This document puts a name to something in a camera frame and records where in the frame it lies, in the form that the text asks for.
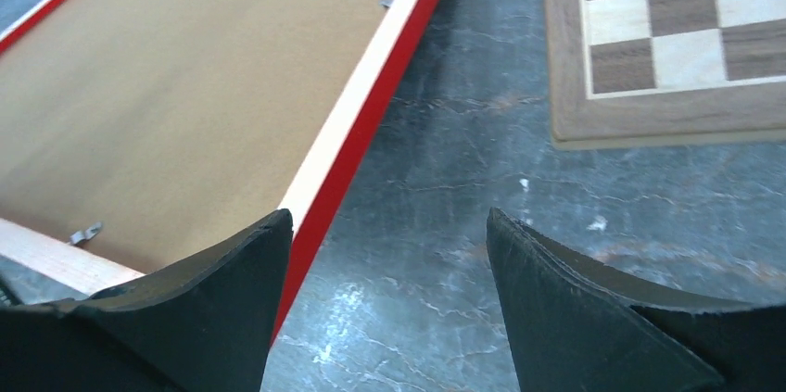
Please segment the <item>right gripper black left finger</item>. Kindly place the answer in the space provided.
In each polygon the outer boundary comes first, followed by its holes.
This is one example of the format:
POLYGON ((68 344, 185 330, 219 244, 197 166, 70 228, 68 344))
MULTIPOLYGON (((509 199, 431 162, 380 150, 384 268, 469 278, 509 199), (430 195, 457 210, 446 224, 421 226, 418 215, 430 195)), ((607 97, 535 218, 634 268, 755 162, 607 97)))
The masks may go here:
POLYGON ((278 209, 88 298, 2 308, 2 389, 259 390, 292 239, 278 209))

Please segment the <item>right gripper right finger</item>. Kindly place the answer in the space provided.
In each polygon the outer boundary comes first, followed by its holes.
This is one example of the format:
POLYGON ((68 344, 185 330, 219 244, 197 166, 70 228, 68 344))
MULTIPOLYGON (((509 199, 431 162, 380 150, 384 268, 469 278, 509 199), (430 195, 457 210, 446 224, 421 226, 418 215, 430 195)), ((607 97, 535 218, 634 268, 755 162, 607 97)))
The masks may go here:
POLYGON ((619 271, 501 209, 487 249, 523 391, 781 391, 785 307, 619 271))

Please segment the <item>orange picture frame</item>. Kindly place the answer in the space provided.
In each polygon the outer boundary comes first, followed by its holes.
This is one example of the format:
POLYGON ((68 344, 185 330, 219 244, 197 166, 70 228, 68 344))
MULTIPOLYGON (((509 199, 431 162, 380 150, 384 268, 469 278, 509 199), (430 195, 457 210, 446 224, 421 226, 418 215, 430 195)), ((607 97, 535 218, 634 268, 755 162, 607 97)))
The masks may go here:
MULTIPOLYGON (((294 223, 293 255, 275 324, 282 325, 374 138, 438 0, 393 0, 280 202, 294 223)), ((1 253, 85 295, 142 273, 67 242, 4 221, 15 241, 1 253)))

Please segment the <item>brown frame backing board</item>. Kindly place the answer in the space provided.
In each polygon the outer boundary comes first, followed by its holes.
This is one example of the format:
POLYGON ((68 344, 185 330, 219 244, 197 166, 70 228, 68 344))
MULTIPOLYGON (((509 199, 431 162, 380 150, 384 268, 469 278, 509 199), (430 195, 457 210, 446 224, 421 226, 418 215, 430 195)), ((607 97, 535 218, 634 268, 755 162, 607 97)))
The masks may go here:
POLYGON ((1 56, 1 215, 152 272, 267 215, 380 0, 67 0, 1 56))

